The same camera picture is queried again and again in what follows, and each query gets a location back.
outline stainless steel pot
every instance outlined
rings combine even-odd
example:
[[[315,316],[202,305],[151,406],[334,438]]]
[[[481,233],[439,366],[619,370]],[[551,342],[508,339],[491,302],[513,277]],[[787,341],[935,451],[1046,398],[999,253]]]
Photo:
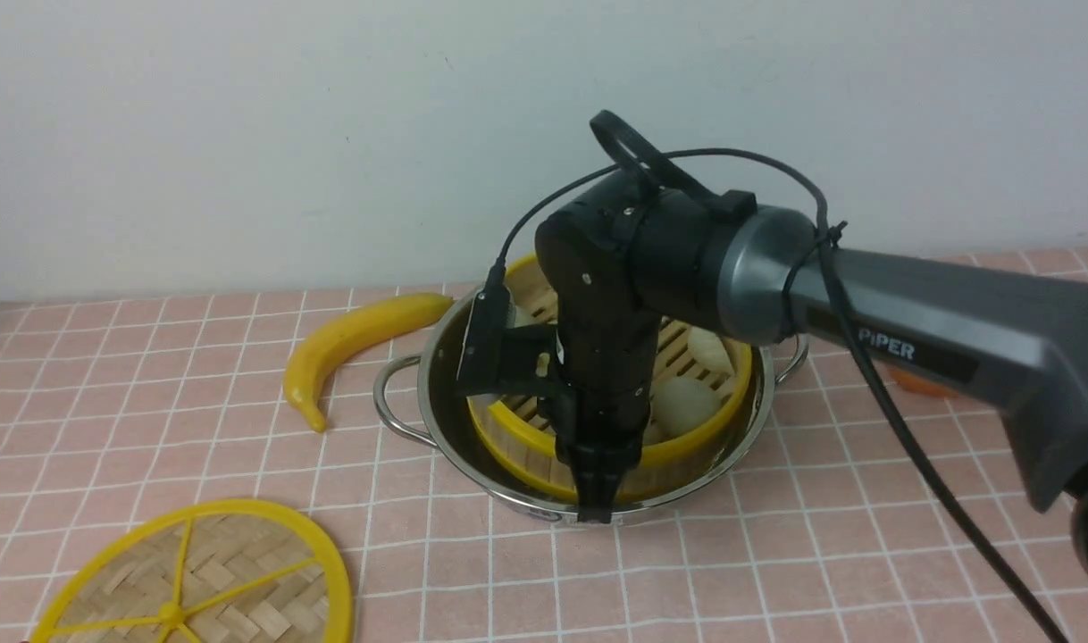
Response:
[[[477,436],[466,398],[456,395],[454,391],[463,333],[475,293],[477,290],[456,301],[434,326],[424,353],[394,359],[381,370],[373,382],[373,406],[376,413],[381,416],[385,426],[399,436],[437,448],[463,475],[511,509],[544,521],[577,522],[576,505],[523,484],[492,459],[492,455]],[[774,399],[774,389],[806,361],[808,350],[805,335],[799,335],[793,357],[777,375],[774,374],[774,361],[769,351],[765,347],[753,351],[753,374],[746,401],[731,421],[731,440],[716,457],[715,465],[690,484],[660,496],[615,508],[614,517],[618,521],[630,520],[642,512],[646,514],[643,518],[651,517],[650,509],[688,496],[728,472],[761,434]],[[390,410],[385,398],[385,386],[390,378],[409,367],[419,367],[417,397],[426,432],[398,420],[397,415]]]

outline yellow spoke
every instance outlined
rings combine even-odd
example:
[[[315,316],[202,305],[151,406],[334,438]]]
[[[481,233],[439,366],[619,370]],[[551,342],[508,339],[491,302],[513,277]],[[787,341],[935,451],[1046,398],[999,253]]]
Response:
[[[177,626],[177,630],[183,632],[183,635],[185,635],[190,643],[202,643],[202,640],[198,639],[198,634],[190,631],[190,628],[187,627],[185,622],[181,622],[180,626]]]
[[[224,591],[224,593],[222,594],[215,595],[212,598],[209,598],[200,604],[197,604],[197,606],[190,607],[190,609],[186,610],[185,614],[188,616],[196,615],[198,614],[198,611],[206,610],[207,607],[217,606],[219,603],[222,603],[223,601],[230,601],[231,598],[234,598],[235,595],[245,594],[247,593],[247,591],[254,590],[255,586],[265,585],[265,583],[274,581],[274,579],[276,578],[294,573],[300,570],[302,567],[314,565],[314,562],[317,561],[318,560],[316,560],[314,558],[307,558],[300,562],[295,562],[295,565],[283,567],[276,572],[265,574],[262,578],[256,579],[255,581],[250,581],[247,583],[243,583],[243,585],[235,586],[234,590]]]
[[[180,542],[180,555],[175,560],[175,594],[172,594],[172,603],[181,606],[183,598],[183,567],[186,565],[186,549],[190,545],[190,532],[194,529],[194,518],[186,521],[183,528],[183,541]]]
[[[163,622],[163,619],[159,617],[82,622],[76,623],[75,626],[54,628],[54,630],[51,631],[51,635],[75,634],[76,631],[115,630],[116,627],[159,626],[161,622]]]

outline yellow toy banana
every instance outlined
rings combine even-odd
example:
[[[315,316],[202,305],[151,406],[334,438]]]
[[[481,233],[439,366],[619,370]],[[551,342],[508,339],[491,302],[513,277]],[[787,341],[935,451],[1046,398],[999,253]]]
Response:
[[[282,394],[307,418],[313,431],[325,431],[326,415],[318,407],[318,398],[332,372],[370,346],[433,324],[450,306],[453,297],[415,293],[390,297],[332,319],[290,355],[282,379]]]

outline black cable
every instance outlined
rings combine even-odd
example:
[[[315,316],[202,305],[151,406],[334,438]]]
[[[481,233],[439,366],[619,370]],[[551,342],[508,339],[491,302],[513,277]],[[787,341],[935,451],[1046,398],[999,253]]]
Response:
[[[794,170],[793,166],[789,166],[780,160],[769,158],[764,154],[756,152],[749,152],[744,150],[728,149],[728,147],[701,147],[696,150],[679,150],[673,152],[667,152],[664,154],[666,159],[676,158],[691,158],[691,157],[732,157],[751,160],[752,162],[757,162],[761,164],[766,164],[766,166],[772,166],[777,171],[783,172],[783,174],[790,176],[802,187],[806,189],[814,197],[814,202],[816,207],[815,212],[815,225],[817,227],[816,239],[817,239],[817,254],[818,254],[818,264],[821,268],[821,282],[826,286],[826,295],[829,297],[830,309],[833,310],[834,318],[838,319],[838,324],[841,325],[842,338],[845,342],[848,349],[850,349],[851,356],[854,358],[854,362],[857,363],[857,369],[862,373],[862,378],[866,380],[866,385],[870,387],[870,394],[874,395],[878,407],[881,407],[881,412],[890,422],[890,428],[898,436],[898,442],[901,443],[902,448],[905,449],[905,455],[916,467],[916,470],[920,472],[920,477],[925,480],[925,483],[932,491],[934,496],[937,500],[949,511],[949,516],[952,516],[953,521],[956,525],[961,528],[961,532],[965,533],[965,536],[969,539],[973,546],[976,547],[980,556],[984,556],[992,570],[997,572],[998,577],[1005,582],[1009,590],[1012,591],[1013,595],[1025,609],[1029,611],[1040,629],[1046,632],[1048,640],[1054,641],[1055,643],[1067,643],[1067,639],[1064,632],[1060,631],[1060,627],[1055,625],[1055,620],[1048,615],[1048,610],[1038,602],[1037,597],[1033,594],[1033,591],[1027,589],[1025,582],[1021,580],[1021,577],[1016,574],[1013,567],[1009,565],[1009,561],[998,552],[992,542],[985,536],[980,528],[977,528],[976,522],[973,518],[965,512],[965,508],[961,507],[961,503],[956,500],[953,496],[952,491],[945,484],[945,481],[941,480],[941,475],[937,472],[936,468],[932,467],[929,457],[925,455],[920,444],[916,442],[916,437],[913,436],[912,432],[908,431],[908,425],[905,423],[905,419],[902,418],[901,412],[898,410],[898,406],[894,400],[890,397],[890,392],[886,389],[885,382],[881,381],[881,376],[874,367],[874,361],[870,359],[870,355],[863,349],[861,343],[857,341],[857,326],[855,326],[853,319],[851,319],[851,313],[853,313],[853,308],[851,308],[850,297],[846,295],[846,288],[842,285],[841,279],[838,276],[838,270],[834,268],[834,257],[833,251],[837,248],[837,238],[841,235],[841,225],[830,228],[829,222],[827,222],[827,211],[829,211],[829,205],[826,202],[826,195],[821,194],[821,189],[815,186],[814,182],[806,178],[802,172]],[[535,217],[537,212],[547,207],[552,201],[555,201],[560,196],[564,196],[568,191],[576,190],[577,187],[584,186],[585,183],[594,181],[598,177],[605,176],[617,170],[618,164],[611,164],[611,166],[602,168],[595,172],[591,172],[581,178],[572,181],[572,183],[567,184],[565,187],[560,187],[559,190],[553,191],[536,203],[530,211],[520,220],[512,225],[511,231],[508,236],[505,237],[504,245],[500,247],[500,254],[497,257],[496,263],[492,265],[490,271],[490,280],[492,280],[498,273],[498,282],[504,280],[504,267],[507,263],[508,248],[511,247],[511,240],[515,239],[517,233],[528,224],[528,221]]]

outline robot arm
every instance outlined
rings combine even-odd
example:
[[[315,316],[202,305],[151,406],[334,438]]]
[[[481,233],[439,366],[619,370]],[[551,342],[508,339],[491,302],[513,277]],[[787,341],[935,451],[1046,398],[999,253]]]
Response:
[[[615,143],[641,151],[646,141],[631,134]],[[658,166],[675,154],[655,151],[644,168],[596,135],[619,170],[536,230],[555,330],[505,330],[511,302],[498,262],[471,310],[458,383],[462,395],[539,396],[581,520],[606,521],[641,455],[659,319],[753,346],[799,333],[845,338],[808,217],[749,191],[708,197],[678,168]],[[1033,507],[1046,511],[1064,491],[1079,500],[1074,536],[1088,567],[1088,284],[832,252],[870,357],[996,408]],[[533,371],[542,351],[553,357],[546,376]]]

